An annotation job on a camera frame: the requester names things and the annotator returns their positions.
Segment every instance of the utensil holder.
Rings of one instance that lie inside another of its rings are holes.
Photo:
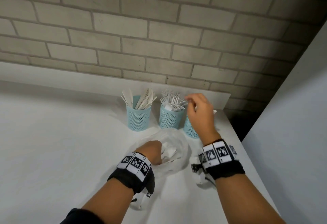
[[[198,139],[199,138],[197,132],[192,127],[192,125],[190,123],[190,119],[188,118],[188,116],[186,116],[186,120],[185,120],[185,124],[184,124],[183,130],[187,134],[187,136],[189,136],[191,138],[194,138],[194,139]]]
[[[133,96],[133,108],[137,105],[141,96]],[[136,110],[126,106],[127,126],[133,131],[143,131],[149,126],[151,107],[143,110]]]
[[[178,129],[182,116],[184,114],[184,109],[181,111],[170,111],[166,110],[162,104],[160,106],[160,117],[159,126],[163,128],[175,128]]]

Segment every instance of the clear plastic bag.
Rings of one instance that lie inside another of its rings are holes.
[[[166,147],[175,147],[176,152],[160,165],[153,165],[152,170],[156,179],[165,178],[182,170],[187,161],[188,143],[185,136],[174,128],[165,128],[159,132],[137,141],[128,152],[135,151],[150,140],[158,140]]]

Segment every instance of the forearm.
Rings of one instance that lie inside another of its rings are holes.
[[[215,182],[229,224],[285,223],[245,174]]]
[[[106,184],[82,207],[96,214],[105,224],[120,224],[132,201],[133,189],[115,178]]]

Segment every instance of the white counter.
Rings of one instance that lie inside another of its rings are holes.
[[[149,129],[134,132],[119,97],[9,82],[0,82],[0,116],[2,224],[61,222],[106,182],[135,141],[159,130],[159,106],[152,107]],[[275,208],[222,110],[215,124]],[[187,141],[193,151],[200,144]],[[189,165],[156,191],[149,211],[129,209],[123,223],[227,223],[216,190],[199,188]]]

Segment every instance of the black wrist strap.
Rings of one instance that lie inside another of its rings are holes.
[[[133,189],[134,194],[146,188],[150,194],[154,192],[154,174],[150,161],[141,153],[129,153],[117,165],[108,180],[116,178],[126,187]]]
[[[228,145],[223,139],[218,139],[203,147],[198,155],[203,168],[214,180],[235,174],[245,174],[234,147]]]

